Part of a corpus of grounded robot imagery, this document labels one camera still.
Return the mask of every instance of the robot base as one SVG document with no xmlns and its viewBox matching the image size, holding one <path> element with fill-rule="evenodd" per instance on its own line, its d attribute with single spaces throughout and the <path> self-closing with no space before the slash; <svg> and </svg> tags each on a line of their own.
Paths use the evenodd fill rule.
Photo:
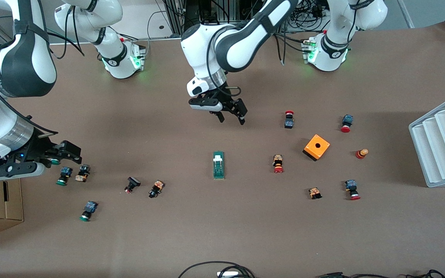
<svg viewBox="0 0 445 278">
<path fill-rule="evenodd" d="M 125 79 L 137 71 L 142 71 L 145 65 L 146 48 L 132 44 L 131 42 L 123 42 L 123 44 L 127 47 L 127 55 L 121 60 L 118 66 L 113 67 L 108 65 L 104 59 L 102 60 L 106 70 L 118 79 Z"/>
<path fill-rule="evenodd" d="M 346 60 L 348 50 L 346 49 L 346 51 L 337 58 L 330 58 L 329 54 L 324 51 L 320 44 L 320 40 L 323 37 L 324 34 L 318 34 L 316 37 L 309 38 L 310 44 L 302 43 L 302 51 L 306 51 L 306 53 L 303 53 L 303 60 L 306 64 L 312 64 L 321 71 L 337 70 Z"/>
</svg>

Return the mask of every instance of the orange box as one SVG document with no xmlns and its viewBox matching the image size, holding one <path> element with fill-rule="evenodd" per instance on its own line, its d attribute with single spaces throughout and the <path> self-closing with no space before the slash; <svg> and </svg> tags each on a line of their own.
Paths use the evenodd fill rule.
<svg viewBox="0 0 445 278">
<path fill-rule="evenodd" d="M 310 157 L 312 160 L 317 161 L 322 157 L 330 146 L 329 142 L 324 140 L 319 135 L 315 134 L 310 142 L 303 148 L 303 153 Z"/>
</svg>

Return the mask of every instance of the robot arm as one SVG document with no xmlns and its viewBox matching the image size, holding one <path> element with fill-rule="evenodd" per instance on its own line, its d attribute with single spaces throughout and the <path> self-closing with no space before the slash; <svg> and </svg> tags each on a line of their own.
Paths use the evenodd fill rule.
<svg viewBox="0 0 445 278">
<path fill-rule="evenodd" d="M 182 36 L 182 49 L 195 72 L 187 84 L 193 109 L 209 111 L 224 121 L 221 111 L 236 115 L 245 123 L 247 109 L 233 100 L 224 71 L 238 72 L 252 62 L 262 44 L 272 36 L 301 0 L 268 0 L 242 29 L 231 24 L 195 25 Z"/>
<path fill-rule="evenodd" d="M 80 148 L 63 141 L 53 144 L 5 104 L 7 97 L 40 97 L 56 81 L 39 0 L 0 0 L 11 10 L 14 40 L 0 44 L 0 179 L 37 176 L 51 160 L 81 162 Z"/>
<path fill-rule="evenodd" d="M 77 35 L 91 42 L 102 56 L 106 70 L 115 78 L 130 77 L 143 70 L 146 49 L 122 42 L 110 27 L 121 20 L 123 10 L 118 0 L 63 0 L 54 18 L 68 37 Z"/>
<path fill-rule="evenodd" d="M 306 46 L 306 62 L 319 70 L 334 71 L 346 59 L 355 26 L 363 30 L 378 27 L 387 16 L 383 0 L 328 0 L 331 23 L 326 34 L 311 37 Z"/>
<path fill-rule="evenodd" d="M 182 49 L 195 77 L 187 84 L 192 109 L 236 115 L 244 124 L 247 112 L 241 99 L 233 100 L 226 86 L 226 74 L 244 70 L 262 44 L 272 36 L 301 0 L 267 0 L 262 9 L 241 30 L 234 25 L 195 25 L 182 36 Z M 331 27 L 326 35 L 311 37 L 305 47 L 307 61 L 324 71 L 339 67 L 354 34 L 354 26 L 372 29 L 387 15 L 383 0 L 328 0 Z"/>
</svg>

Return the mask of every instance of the brown table surface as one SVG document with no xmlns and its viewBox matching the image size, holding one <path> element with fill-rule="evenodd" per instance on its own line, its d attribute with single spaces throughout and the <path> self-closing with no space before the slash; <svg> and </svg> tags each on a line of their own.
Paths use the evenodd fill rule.
<svg viewBox="0 0 445 278">
<path fill-rule="evenodd" d="M 0 232 L 0 277 L 166 278 L 208 260 L 237 262 L 261 278 L 445 274 L 445 188 L 426 187 L 408 132 L 445 101 L 445 23 L 360 32 L 331 73 L 289 48 L 282 67 L 270 39 L 249 68 L 228 76 L 243 90 L 243 126 L 230 114 L 221 124 L 190 109 L 193 71 L 177 40 L 152 42 L 145 71 L 126 80 L 104 70 L 93 46 L 83 48 L 85 58 L 69 47 L 56 62 L 50 94 L 12 103 L 58 130 L 54 141 L 80 146 L 92 175 L 60 187 L 53 167 L 22 181 L 25 222 Z M 292 130 L 283 128 L 289 109 Z M 355 117 L 349 134 L 339 131 L 345 114 Z M 314 134 L 331 144 L 317 162 L 302 153 Z M 361 148 L 370 151 L 365 160 L 354 157 Z M 225 153 L 224 181 L 212 179 L 216 150 Z M 278 153 L 279 175 L 271 166 Z M 142 186 L 127 195 L 129 176 Z M 149 199 L 157 179 L 166 187 Z M 348 200 L 348 179 L 361 200 Z M 315 186 L 320 200 L 307 195 Z M 99 208 L 83 223 L 88 200 Z"/>
</svg>

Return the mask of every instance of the green terminal block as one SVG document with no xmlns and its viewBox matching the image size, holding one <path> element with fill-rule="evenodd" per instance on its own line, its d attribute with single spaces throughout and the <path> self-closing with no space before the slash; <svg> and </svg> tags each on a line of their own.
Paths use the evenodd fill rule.
<svg viewBox="0 0 445 278">
<path fill-rule="evenodd" d="M 212 160 L 214 162 L 214 180 L 224 179 L 224 153 L 215 151 Z"/>
</svg>

